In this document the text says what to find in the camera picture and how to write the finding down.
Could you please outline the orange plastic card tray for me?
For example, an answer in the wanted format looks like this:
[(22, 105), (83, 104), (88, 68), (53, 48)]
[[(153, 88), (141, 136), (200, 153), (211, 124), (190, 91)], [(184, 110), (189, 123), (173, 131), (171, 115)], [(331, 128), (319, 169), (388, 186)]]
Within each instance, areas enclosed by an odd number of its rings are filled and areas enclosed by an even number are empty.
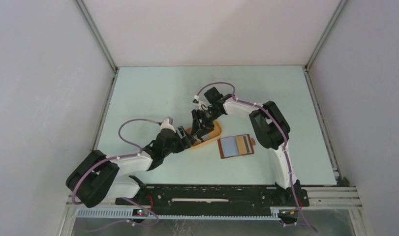
[(203, 148), (208, 144), (211, 144), (217, 141), (222, 135), (222, 127), (220, 123), (215, 120), (213, 121), (214, 129), (210, 133), (206, 134), (202, 137), (202, 141), (200, 139), (194, 139), (195, 143), (191, 146), (191, 149), (199, 149)]

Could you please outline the brown leather card holder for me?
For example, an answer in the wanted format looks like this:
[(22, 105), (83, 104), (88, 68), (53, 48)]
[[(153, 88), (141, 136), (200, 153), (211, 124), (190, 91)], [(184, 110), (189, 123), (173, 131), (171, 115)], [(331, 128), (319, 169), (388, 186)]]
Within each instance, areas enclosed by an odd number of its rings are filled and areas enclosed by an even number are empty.
[(255, 140), (249, 134), (218, 139), (221, 159), (254, 154)]

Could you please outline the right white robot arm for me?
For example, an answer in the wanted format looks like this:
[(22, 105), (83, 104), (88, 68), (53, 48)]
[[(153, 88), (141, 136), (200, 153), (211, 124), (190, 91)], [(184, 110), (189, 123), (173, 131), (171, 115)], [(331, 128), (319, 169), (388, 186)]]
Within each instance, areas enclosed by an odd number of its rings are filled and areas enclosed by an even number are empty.
[(252, 103), (240, 100), (234, 93), (223, 95), (216, 87), (212, 87), (204, 94), (207, 103), (200, 100), (196, 94), (193, 103), (197, 105), (192, 110), (192, 128), (190, 135), (201, 140), (214, 129), (214, 121), (222, 115), (236, 115), (248, 117), (255, 137), (259, 144), (266, 149), (273, 149), (276, 170), (277, 200), (288, 206), (297, 198), (300, 183), (293, 172), (289, 157), (288, 141), (290, 126), (278, 106), (273, 101), (266, 103)]

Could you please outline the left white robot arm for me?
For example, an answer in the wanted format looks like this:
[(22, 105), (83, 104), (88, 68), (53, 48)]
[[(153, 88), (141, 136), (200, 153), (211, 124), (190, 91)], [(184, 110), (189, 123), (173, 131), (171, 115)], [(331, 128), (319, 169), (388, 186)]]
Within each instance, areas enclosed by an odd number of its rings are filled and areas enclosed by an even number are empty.
[(147, 172), (160, 166), (164, 158), (194, 146), (198, 139), (179, 126), (175, 131), (162, 129), (141, 153), (108, 158), (100, 150), (92, 151), (69, 175), (65, 185), (77, 204), (91, 208), (108, 198), (127, 197), (133, 204), (145, 201), (146, 191), (135, 172)]

